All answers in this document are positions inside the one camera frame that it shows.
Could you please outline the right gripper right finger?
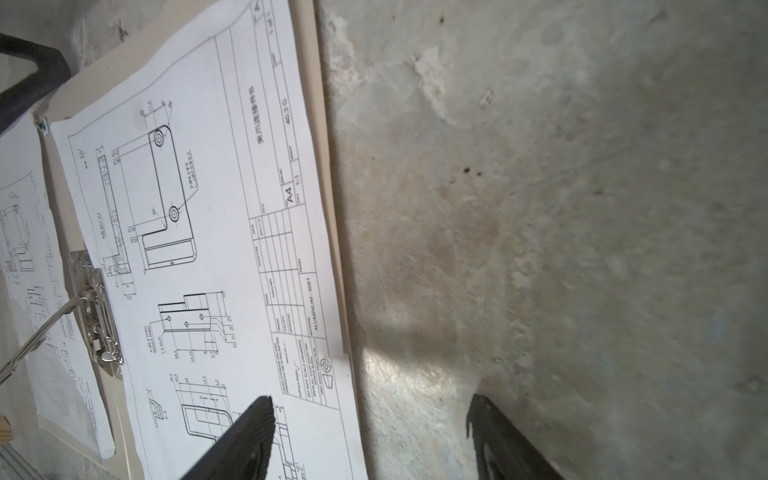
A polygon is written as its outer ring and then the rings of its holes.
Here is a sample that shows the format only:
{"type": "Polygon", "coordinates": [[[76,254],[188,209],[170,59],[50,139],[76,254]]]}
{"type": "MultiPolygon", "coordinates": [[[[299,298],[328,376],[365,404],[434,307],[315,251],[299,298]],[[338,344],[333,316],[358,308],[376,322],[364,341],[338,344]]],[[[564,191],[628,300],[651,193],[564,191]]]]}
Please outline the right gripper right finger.
{"type": "Polygon", "coordinates": [[[474,394],[466,416],[479,479],[556,479],[562,475],[485,395],[474,394]]]}

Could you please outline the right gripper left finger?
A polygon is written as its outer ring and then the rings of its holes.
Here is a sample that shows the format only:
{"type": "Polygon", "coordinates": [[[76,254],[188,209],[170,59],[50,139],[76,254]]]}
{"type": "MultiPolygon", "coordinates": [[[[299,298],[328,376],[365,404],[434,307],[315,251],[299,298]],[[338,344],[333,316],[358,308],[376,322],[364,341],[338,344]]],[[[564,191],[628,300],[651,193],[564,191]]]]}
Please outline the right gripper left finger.
{"type": "Polygon", "coordinates": [[[182,479],[266,479],[275,428],[272,397],[258,397],[182,479]]]}

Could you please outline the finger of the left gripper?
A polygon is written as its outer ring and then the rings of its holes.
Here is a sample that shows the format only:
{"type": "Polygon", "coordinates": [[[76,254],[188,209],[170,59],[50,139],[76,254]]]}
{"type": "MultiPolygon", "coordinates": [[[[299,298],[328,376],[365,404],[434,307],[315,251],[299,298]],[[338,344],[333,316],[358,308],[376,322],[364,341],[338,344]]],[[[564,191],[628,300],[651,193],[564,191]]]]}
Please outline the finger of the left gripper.
{"type": "Polygon", "coordinates": [[[36,102],[71,78],[63,54],[52,47],[1,34],[1,54],[32,62],[35,70],[1,90],[1,131],[5,132],[36,102]]]}

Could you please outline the metal folder clip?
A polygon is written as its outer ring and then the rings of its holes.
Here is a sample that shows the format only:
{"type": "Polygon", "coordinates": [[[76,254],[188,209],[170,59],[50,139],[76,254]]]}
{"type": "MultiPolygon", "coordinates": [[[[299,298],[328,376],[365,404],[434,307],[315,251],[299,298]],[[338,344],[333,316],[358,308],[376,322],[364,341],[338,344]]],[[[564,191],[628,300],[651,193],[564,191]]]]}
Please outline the metal folder clip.
{"type": "Polygon", "coordinates": [[[40,327],[33,330],[33,335],[3,366],[1,383],[13,375],[26,355],[36,351],[44,343],[49,331],[67,315],[74,315],[92,362],[109,376],[123,379],[124,357],[103,271],[94,265],[87,250],[71,252],[69,265],[75,285],[80,289],[40,327]]]}

